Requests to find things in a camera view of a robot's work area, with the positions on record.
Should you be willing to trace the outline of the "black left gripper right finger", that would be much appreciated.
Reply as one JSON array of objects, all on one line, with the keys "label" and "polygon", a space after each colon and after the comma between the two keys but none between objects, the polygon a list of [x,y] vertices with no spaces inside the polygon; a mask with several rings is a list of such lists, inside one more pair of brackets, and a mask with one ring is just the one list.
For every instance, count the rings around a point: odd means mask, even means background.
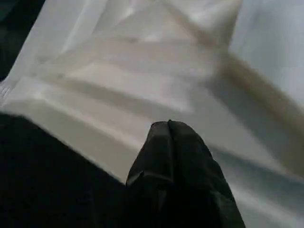
[{"label": "black left gripper right finger", "polygon": [[174,147],[182,224],[194,228],[244,228],[230,186],[203,139],[183,122],[170,120],[168,128]]}]

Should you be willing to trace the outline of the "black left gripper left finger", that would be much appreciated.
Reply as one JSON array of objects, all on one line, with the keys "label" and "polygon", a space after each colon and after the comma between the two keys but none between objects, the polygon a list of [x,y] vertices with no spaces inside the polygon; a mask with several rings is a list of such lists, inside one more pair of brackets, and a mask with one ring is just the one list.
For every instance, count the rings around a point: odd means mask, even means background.
[{"label": "black left gripper left finger", "polygon": [[166,227],[170,188],[171,136],[167,122],[155,122],[127,177],[124,226]]}]

